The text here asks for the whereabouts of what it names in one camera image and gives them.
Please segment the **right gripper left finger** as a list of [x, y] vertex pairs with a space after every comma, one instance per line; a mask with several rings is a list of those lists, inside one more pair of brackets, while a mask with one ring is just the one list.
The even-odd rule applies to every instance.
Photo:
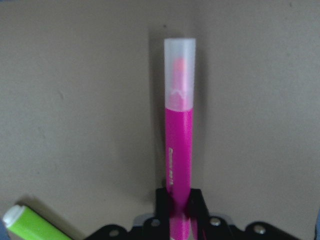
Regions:
[[158, 188], [155, 191], [155, 218], [159, 221], [156, 227], [158, 240], [170, 239], [170, 212], [171, 198], [166, 188]]

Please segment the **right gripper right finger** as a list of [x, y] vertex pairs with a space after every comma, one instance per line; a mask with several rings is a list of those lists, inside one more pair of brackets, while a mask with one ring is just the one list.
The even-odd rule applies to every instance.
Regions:
[[195, 240], [206, 240], [209, 222], [209, 211], [206, 206], [202, 191], [192, 188], [189, 196], [188, 213], [192, 236]]

